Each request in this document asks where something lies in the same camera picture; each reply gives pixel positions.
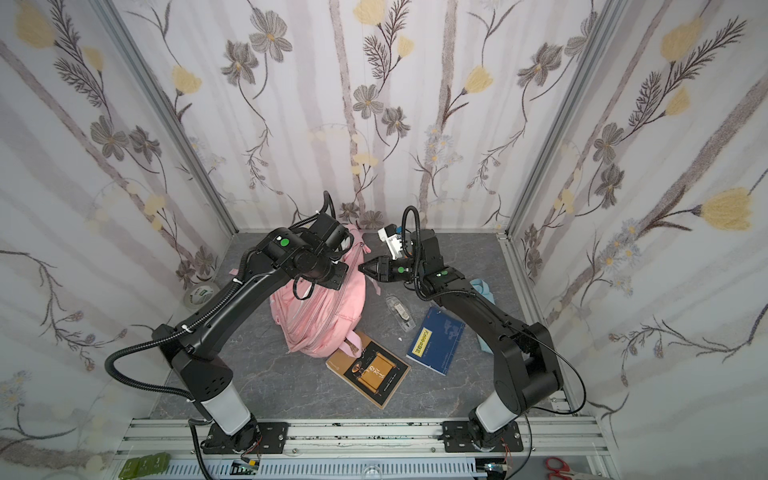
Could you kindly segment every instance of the light blue fabric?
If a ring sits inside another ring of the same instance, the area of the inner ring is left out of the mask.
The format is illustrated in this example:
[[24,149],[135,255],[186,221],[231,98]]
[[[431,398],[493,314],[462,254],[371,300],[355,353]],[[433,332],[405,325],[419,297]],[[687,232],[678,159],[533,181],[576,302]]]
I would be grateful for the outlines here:
[[[469,284],[472,285],[472,287],[477,290],[479,294],[483,295],[487,301],[493,303],[494,305],[496,304],[495,300],[493,300],[493,293],[491,293],[491,288],[485,281],[476,278],[474,280],[470,280]],[[478,341],[480,342],[480,349],[483,352],[493,353],[491,351],[491,347],[488,346],[485,340],[480,338],[480,335],[478,335]]]

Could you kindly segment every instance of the floral wallpaper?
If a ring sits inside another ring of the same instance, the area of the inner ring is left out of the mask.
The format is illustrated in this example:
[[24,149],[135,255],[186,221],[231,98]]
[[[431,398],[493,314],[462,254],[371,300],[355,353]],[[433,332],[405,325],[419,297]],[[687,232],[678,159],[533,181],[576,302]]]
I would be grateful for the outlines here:
[[762,473],[767,22],[630,2],[513,232],[622,478]]
[[[104,358],[167,322],[229,236],[87,3],[0,12],[0,476],[100,478],[154,403]],[[121,368],[165,380],[137,357]]]
[[500,230],[603,2],[115,4],[239,227]]

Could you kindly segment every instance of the book cover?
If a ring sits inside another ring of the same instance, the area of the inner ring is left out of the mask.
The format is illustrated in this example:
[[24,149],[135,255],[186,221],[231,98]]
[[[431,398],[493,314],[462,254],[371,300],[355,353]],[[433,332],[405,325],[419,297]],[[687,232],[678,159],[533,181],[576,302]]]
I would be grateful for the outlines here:
[[413,339],[408,357],[440,375],[448,373],[453,354],[466,325],[437,307],[430,307]]
[[411,366],[365,333],[355,333],[362,344],[360,358],[337,350],[326,360],[326,366],[380,409],[384,409]]

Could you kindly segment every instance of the backpack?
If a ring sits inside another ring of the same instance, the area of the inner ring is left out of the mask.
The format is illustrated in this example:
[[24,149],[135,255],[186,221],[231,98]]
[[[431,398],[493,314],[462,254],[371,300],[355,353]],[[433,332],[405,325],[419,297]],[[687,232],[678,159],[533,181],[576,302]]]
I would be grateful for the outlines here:
[[[290,352],[301,351],[318,358],[329,356],[336,349],[357,358],[362,354],[360,337],[353,329],[366,302],[366,276],[357,266],[371,250],[362,241],[362,232],[357,227],[346,228],[353,235],[353,245],[342,257],[349,270],[339,290],[316,286],[310,298],[298,300],[293,295],[293,282],[289,282],[270,296],[272,317],[283,328]],[[378,284],[373,284],[380,294]],[[311,285],[308,280],[299,279],[299,296],[305,296]]]

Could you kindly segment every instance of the red scissors handle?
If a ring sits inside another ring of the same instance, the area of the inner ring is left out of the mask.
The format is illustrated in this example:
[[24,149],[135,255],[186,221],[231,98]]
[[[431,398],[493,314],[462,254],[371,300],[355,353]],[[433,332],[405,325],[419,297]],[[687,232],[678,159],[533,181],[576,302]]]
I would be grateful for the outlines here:
[[560,478],[561,480],[571,480],[570,476],[562,475],[562,472],[570,472],[571,467],[568,466],[565,461],[563,461],[562,458],[558,457],[549,457],[545,461],[545,465],[547,466],[547,469],[552,470],[552,473],[549,474],[549,480],[552,480],[553,478]]

